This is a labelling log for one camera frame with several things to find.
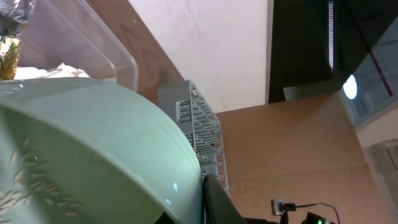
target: cable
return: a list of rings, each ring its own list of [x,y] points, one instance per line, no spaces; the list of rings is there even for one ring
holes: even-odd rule
[[[333,211],[335,211],[336,216],[337,216],[337,222],[338,224],[340,224],[340,217],[338,216],[338,212],[337,209],[329,204],[325,204],[325,203],[316,203],[316,204],[308,204],[308,205],[296,205],[296,208],[307,208],[307,207],[329,207],[331,209],[333,209]]]

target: black device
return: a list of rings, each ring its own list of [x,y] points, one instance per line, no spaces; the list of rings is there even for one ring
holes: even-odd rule
[[[317,214],[308,212],[307,218],[301,224],[335,224]]]

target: mint green colander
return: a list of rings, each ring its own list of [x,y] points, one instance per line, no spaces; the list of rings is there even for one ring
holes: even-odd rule
[[[0,83],[0,166],[0,217],[13,223],[154,223],[163,212],[201,222],[189,142],[158,107],[112,83]]]

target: white wall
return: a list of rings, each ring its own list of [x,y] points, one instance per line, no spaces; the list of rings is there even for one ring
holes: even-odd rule
[[[397,102],[388,108],[387,113],[357,130],[357,136],[363,148],[381,141],[398,139],[398,106]]]
[[[273,0],[129,1],[213,111],[265,104]]]

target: clear plastic container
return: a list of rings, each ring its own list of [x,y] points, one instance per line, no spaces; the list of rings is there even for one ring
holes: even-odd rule
[[[85,0],[39,0],[22,34],[19,66],[51,69],[61,63],[137,91],[132,55]]]

